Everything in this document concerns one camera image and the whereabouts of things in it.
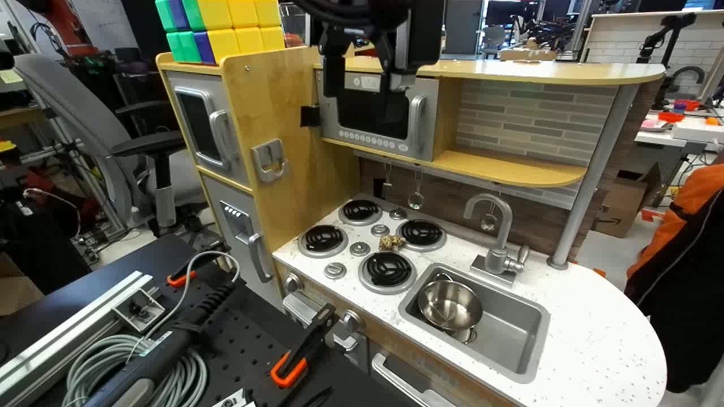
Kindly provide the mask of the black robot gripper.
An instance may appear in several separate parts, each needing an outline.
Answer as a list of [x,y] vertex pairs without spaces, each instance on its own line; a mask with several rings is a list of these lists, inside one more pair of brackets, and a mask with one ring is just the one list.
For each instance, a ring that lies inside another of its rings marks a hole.
[[434,65],[440,55],[443,0],[292,0],[320,25],[318,55],[323,58],[323,94],[343,94],[346,50],[350,32],[360,32],[381,67],[381,84],[392,76],[414,76]]

